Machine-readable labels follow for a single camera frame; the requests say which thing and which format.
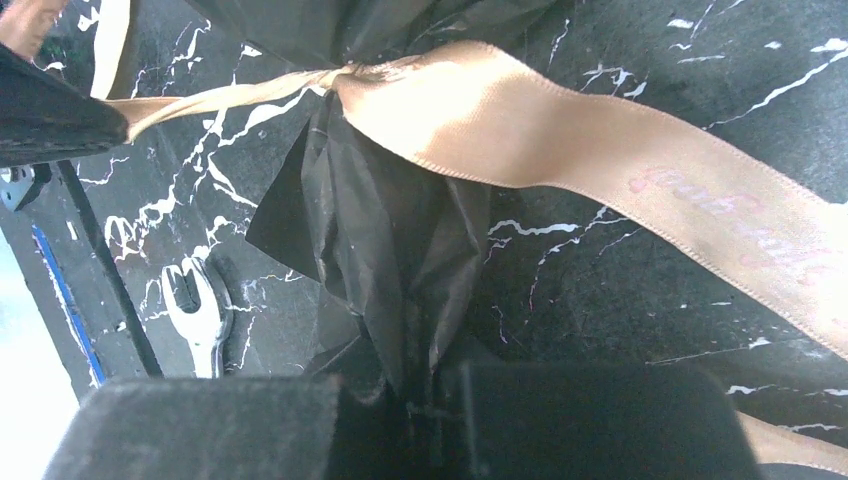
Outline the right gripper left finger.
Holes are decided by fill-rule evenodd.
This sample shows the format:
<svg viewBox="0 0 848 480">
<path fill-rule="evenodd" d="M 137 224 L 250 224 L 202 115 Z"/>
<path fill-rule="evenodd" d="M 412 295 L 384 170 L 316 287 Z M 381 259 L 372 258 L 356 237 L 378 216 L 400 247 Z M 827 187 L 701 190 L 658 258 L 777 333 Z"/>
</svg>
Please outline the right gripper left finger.
<svg viewBox="0 0 848 480">
<path fill-rule="evenodd" d="M 47 479 L 321 479 L 334 379 L 112 382 L 85 399 Z"/>
</svg>

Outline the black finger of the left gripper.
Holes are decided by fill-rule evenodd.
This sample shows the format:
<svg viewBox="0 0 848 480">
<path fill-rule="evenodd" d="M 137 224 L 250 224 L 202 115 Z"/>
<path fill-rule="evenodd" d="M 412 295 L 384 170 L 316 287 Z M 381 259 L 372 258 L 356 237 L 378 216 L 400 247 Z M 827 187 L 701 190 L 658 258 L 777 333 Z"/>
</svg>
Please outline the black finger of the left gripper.
<svg viewBox="0 0 848 480">
<path fill-rule="evenodd" d="M 1 165 L 18 167 L 103 153 L 127 140 L 115 108 L 1 47 Z"/>
</svg>

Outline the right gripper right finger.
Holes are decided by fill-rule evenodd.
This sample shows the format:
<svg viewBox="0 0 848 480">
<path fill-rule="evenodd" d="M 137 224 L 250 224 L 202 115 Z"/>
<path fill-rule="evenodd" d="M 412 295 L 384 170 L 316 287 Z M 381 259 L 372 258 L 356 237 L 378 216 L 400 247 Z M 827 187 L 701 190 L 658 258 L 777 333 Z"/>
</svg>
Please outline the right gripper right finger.
<svg viewBox="0 0 848 480">
<path fill-rule="evenodd" d="M 474 479 L 757 479 L 735 409 L 688 367 L 462 367 Z"/>
</svg>

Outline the tan satin ribbon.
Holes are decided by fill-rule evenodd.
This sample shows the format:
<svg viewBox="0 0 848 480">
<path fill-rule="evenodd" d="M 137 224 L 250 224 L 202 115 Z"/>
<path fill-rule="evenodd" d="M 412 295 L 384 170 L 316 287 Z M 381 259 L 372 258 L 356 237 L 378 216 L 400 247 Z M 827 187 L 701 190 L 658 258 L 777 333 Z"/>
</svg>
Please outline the tan satin ribbon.
<svg viewBox="0 0 848 480">
<path fill-rule="evenodd" d="M 35 66 L 63 9 L 61 1 L 3 2 L 1 47 Z M 92 83 L 73 87 L 127 119 L 127 140 L 115 147 L 189 116 L 309 90 L 336 93 L 345 120 L 400 159 L 490 190 L 552 187 L 599 202 L 834 354 L 847 354 L 846 207 L 684 120 L 562 87 L 480 40 L 377 64 L 297 66 L 265 82 L 190 96 L 118 99 L 114 82 L 139 28 L 138 9 L 136 1 L 102 3 Z M 430 349 L 421 381 L 366 390 L 361 378 L 346 376 L 352 361 L 343 354 L 289 377 L 341 386 L 321 479 L 474 479 L 466 472 L 462 367 L 539 363 L 493 360 L 461 336 L 462 322 L 445 347 Z M 735 412 L 757 479 L 846 477 L 845 448 Z"/>
</svg>

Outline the silver combination wrench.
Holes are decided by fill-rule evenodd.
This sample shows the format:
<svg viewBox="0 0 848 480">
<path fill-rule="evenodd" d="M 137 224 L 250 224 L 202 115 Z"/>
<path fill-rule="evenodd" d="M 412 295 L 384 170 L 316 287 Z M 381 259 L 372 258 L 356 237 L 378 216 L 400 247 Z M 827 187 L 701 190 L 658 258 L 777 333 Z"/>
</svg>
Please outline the silver combination wrench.
<svg viewBox="0 0 848 480">
<path fill-rule="evenodd" d="M 171 323 L 190 349 L 195 376 L 222 377 L 224 344 L 234 323 L 222 277 L 208 262 L 186 257 L 162 268 L 161 285 Z"/>
</svg>

